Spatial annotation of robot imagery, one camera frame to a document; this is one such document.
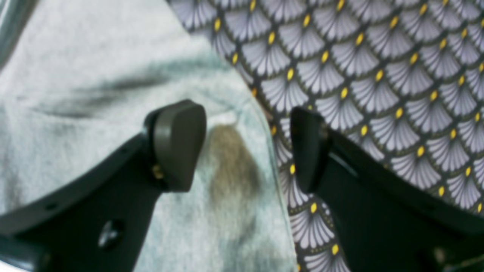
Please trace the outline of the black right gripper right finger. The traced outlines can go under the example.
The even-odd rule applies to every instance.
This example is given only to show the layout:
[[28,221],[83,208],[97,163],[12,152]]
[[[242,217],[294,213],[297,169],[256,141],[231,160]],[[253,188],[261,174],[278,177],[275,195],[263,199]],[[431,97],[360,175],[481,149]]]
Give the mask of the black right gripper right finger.
[[290,113],[295,173],[329,207],[353,272],[482,272],[483,218],[419,190],[321,115]]

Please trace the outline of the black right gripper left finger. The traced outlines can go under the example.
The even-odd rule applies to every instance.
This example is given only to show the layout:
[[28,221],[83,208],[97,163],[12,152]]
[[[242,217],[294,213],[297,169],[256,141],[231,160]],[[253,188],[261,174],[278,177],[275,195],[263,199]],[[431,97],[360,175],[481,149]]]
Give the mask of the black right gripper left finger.
[[100,164],[1,216],[1,271],[134,271],[160,196],[190,191],[206,131],[189,99],[149,113]]

